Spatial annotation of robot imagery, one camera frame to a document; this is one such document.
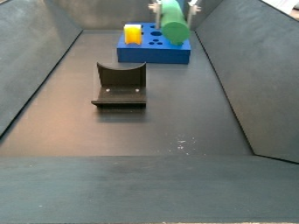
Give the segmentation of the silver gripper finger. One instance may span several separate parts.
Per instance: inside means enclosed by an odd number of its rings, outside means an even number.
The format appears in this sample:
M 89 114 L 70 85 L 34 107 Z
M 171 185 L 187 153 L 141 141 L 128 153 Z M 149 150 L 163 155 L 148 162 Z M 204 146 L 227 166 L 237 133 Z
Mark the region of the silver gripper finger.
M 188 2 L 188 6 L 189 6 L 188 16 L 187 16 L 188 27 L 192 27 L 192 17 L 196 15 L 197 12 L 201 11 L 200 2 L 201 2 L 201 0 L 191 0 Z
M 161 20 L 161 0 L 152 0 L 148 4 L 148 9 L 155 13 L 155 29 L 160 29 L 160 20 Z

